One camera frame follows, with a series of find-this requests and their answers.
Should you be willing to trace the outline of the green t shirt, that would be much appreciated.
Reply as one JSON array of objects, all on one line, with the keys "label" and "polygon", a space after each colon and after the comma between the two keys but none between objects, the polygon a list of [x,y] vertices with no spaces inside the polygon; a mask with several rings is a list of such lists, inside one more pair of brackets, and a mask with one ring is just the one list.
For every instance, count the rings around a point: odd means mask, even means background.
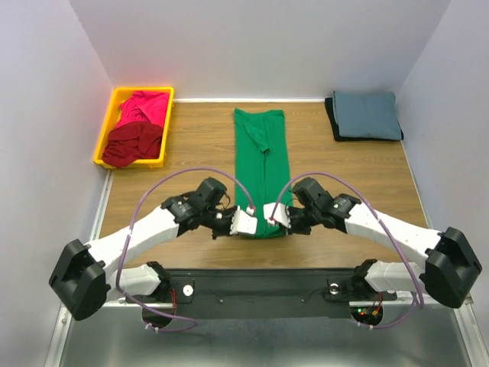
[{"label": "green t shirt", "polygon": [[269,226],[264,205],[278,198],[290,180],[285,115],[282,110],[251,113],[234,111],[235,177],[250,193],[255,206],[255,239],[285,235],[283,229]]}]

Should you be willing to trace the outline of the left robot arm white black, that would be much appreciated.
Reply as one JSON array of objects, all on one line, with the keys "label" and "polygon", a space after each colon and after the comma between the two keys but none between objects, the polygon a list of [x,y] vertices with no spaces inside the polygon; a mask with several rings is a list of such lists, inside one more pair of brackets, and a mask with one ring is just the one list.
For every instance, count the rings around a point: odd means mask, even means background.
[{"label": "left robot arm white black", "polygon": [[189,193],[172,196],[133,226],[91,242],[67,243],[49,279],[49,285],[75,320],[84,320],[109,300],[130,296],[165,300],[170,276],[151,261],[138,268],[124,264],[163,242],[204,226],[212,237],[237,234],[240,206],[219,209],[226,187],[209,177]]}]

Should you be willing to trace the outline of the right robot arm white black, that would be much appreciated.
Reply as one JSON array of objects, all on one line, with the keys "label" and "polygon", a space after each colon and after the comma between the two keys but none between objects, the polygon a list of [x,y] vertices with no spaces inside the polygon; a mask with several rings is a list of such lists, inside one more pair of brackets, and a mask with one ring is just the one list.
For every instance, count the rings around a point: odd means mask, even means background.
[{"label": "right robot arm white black", "polygon": [[269,215],[290,234],[308,235],[324,226],[369,239],[393,249],[399,262],[366,260],[356,268],[355,284],[369,292],[409,291],[439,304],[459,308],[478,279],[482,266],[465,234],[415,226],[378,212],[359,196],[333,197],[312,177],[292,189],[300,206],[278,203]]}]

